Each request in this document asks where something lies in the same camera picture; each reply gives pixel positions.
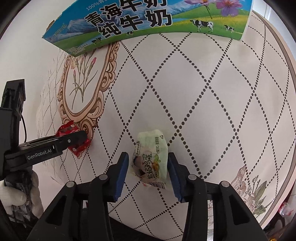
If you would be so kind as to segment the white gloved left hand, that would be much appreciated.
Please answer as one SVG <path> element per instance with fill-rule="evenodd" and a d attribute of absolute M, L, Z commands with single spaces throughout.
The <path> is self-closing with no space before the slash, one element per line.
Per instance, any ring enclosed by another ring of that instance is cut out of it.
<path fill-rule="evenodd" d="M 32 202 L 32 214 L 37 218 L 40 218 L 44 212 L 42 205 L 40 190 L 39 190 L 39 178 L 35 171 L 32 172 L 32 188 L 30 192 L 30 199 Z M 13 187 L 8 187 L 4 185 L 4 180 L 1 181 L 0 190 L 1 202 L 4 209 L 8 215 L 12 215 L 12 206 L 21 206 L 26 203 L 27 196 L 24 192 L 17 190 Z"/>

